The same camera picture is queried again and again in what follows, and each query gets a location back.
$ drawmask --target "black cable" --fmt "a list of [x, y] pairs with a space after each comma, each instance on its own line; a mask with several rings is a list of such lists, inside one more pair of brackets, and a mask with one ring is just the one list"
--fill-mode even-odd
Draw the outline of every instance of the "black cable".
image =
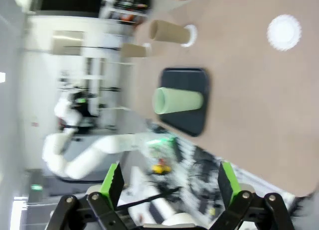
[[168, 186], [168, 183], [167, 182], [156, 182], [156, 181], [148, 181], [148, 183], [151, 183], [151, 184], [155, 184], [155, 185], [152, 185], [156, 188], [159, 189], [160, 192], [162, 193], [165, 193], [166, 191], [170, 190], [167, 186]]
[[103, 180], [68, 180], [68, 179], [61, 178], [60, 176], [57, 176], [55, 174], [53, 174], [53, 176], [57, 180], [64, 183], [68, 183], [68, 184], [102, 184], [104, 181], [104, 179]]
[[87, 47], [87, 46], [65, 46], [65, 47], [86, 47], [86, 48], [98, 48], [98, 49], [110, 49], [114, 51], [120, 51], [119, 47]]
[[[68, 88], [59, 88], [59, 90], [72, 90], [74, 88], [68, 87]], [[100, 91], [107, 91], [107, 92], [120, 92], [121, 88], [99, 88]]]
[[130, 207], [133, 207], [133, 206], [136, 206], [136, 205], [139, 205], [139, 204], [143, 204], [143, 203], [146, 203], [146, 202], [150, 202], [150, 201], [152, 201], [152, 200], [155, 200], [155, 199], [163, 198], [163, 197], [165, 197], [165, 196], [167, 196], [167, 195], [170, 195], [170, 194], [172, 194], [172, 193], [177, 192], [177, 191], [180, 190], [180, 189], [181, 189], [181, 187], [177, 187], [177, 188], [174, 188], [174, 189], [167, 190], [167, 191], [164, 192], [164, 193], [151, 196], [151, 197], [149, 197], [149, 198], [147, 198], [147, 199], [143, 199], [143, 200], [136, 201], [136, 202], [133, 202], [133, 203], [129, 203], [129, 204], [124, 204], [124, 205], [117, 206], [116, 211], [125, 210], [125, 209], [128, 209], [128, 208], [130, 208]]
[[[89, 90], [89, 88], [85, 88], [85, 87], [78, 87], [78, 88], [74, 88], [74, 87], [65, 87], [65, 88], [59, 88], [60, 90], [71, 90], [71, 89], [79, 89], [79, 90]], [[118, 87], [100, 87], [99, 90], [121, 90], [121, 88], [118, 88]]]
[[[68, 125], [68, 124], [64, 124], [63, 125], [64, 128], [70, 128], [70, 129], [90, 129], [92, 126], [76, 126], [76, 125]], [[94, 128], [94, 129], [97, 129], [97, 130], [101, 130], [101, 129], [108, 129], [108, 130], [113, 130], [113, 131], [116, 131], [118, 129], [116, 128], [110, 128], [112, 126], [109, 126], [109, 127], [105, 127], [105, 128]]]

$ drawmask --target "cable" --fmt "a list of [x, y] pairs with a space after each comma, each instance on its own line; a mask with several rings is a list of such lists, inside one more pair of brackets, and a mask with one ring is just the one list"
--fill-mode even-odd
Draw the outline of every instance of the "cable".
[[165, 197], [165, 196], [167, 196], [167, 195], [170, 195], [170, 194], [172, 194], [172, 193], [177, 192], [177, 191], [180, 190], [180, 189], [181, 189], [181, 187], [177, 187], [177, 188], [174, 188], [174, 189], [167, 190], [167, 191], [164, 192], [164, 193], [151, 196], [151, 197], [149, 197], [149, 198], [147, 198], [147, 199], [144, 199], [144, 200], [140, 200], [140, 201], [136, 201], [136, 202], [133, 202], [133, 203], [129, 203], [129, 204], [124, 204], [124, 205], [117, 206], [116, 211], [125, 210], [125, 209], [128, 209], [128, 208], [130, 208], [130, 207], [133, 207], [133, 206], [136, 206], [136, 205], [139, 205], [139, 204], [143, 204], [143, 203], [146, 203], [146, 202], [150, 202], [150, 201], [152, 201], [152, 200], [155, 200], [155, 199], [163, 198], [163, 197]]
[[[77, 88], [77, 89], [85, 90], [85, 91], [89, 90], [89, 88]], [[59, 90], [75, 90], [75, 88], [66, 87], [66, 88], [59, 88]], [[118, 87], [100, 87], [99, 90], [100, 91], [110, 91], [110, 92], [120, 92], [121, 88], [118, 88]]]
[[[154, 175], [154, 173], [149, 172], [149, 173], [146, 173], [146, 175], [147, 176], [151, 176], [151, 175]], [[151, 183], [152, 186], [154, 186], [157, 189], [159, 189], [159, 191], [162, 192], [162, 193], [165, 193], [166, 191], [169, 190], [167, 181], [152, 181], [152, 180], [148, 180], [148, 183]], [[180, 193], [174, 192], [171, 195], [167, 196], [165, 199], [167, 201], [171, 202], [171, 203], [177, 203], [177, 202], [181, 201]]]
[[65, 46], [65, 47], [86, 47], [86, 48], [97, 48], [97, 49], [111, 49], [114, 51], [120, 51], [119, 47], [87, 47], [87, 46]]

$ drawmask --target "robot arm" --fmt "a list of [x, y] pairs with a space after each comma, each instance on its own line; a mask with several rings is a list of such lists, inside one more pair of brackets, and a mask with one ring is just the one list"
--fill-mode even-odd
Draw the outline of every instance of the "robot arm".
[[63, 146], [73, 136], [69, 133], [56, 133], [47, 136], [43, 146], [43, 160], [56, 175], [82, 179], [99, 166], [108, 154], [121, 153], [136, 149], [136, 135], [107, 135], [95, 141], [71, 162], [63, 157]]
[[64, 120], [67, 125], [77, 126], [82, 119], [82, 115], [75, 109], [71, 108], [71, 95], [72, 93], [63, 93], [61, 95], [54, 108], [54, 114], [58, 118]]

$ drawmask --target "table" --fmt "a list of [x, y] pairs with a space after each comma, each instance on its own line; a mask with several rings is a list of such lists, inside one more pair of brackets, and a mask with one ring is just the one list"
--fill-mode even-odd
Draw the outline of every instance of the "table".
[[[189, 48], [149, 39], [152, 20], [136, 43], [153, 54], [134, 58], [133, 110], [262, 179], [303, 196], [319, 173], [319, 0], [193, 0], [156, 19], [194, 24]], [[302, 26], [300, 42], [281, 52], [267, 40], [269, 23], [291, 14]], [[165, 67], [203, 67], [212, 89], [205, 130], [190, 137], [161, 123], [152, 95]]]

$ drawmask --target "wall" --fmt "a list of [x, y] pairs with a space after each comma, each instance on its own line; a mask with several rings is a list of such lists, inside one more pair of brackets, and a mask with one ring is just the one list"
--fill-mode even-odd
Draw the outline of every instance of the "wall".
[[[123, 25], [113, 21], [66, 16], [32, 16], [28, 19], [21, 70], [21, 109], [23, 116], [24, 152], [27, 168], [42, 167], [42, 144], [44, 138], [56, 132], [56, 118], [53, 113], [59, 92], [57, 79], [62, 69], [73, 73], [84, 70], [84, 57], [103, 57], [117, 61], [104, 50], [83, 48], [82, 56], [51, 55], [51, 39], [54, 30], [84, 32], [83, 46], [103, 46], [105, 33], [126, 33]], [[107, 64], [105, 86], [117, 86], [119, 67]]]
[[0, 0], [0, 229], [9, 228], [14, 196], [21, 194], [23, 154], [21, 152], [17, 106], [18, 68], [24, 15], [14, 0]]

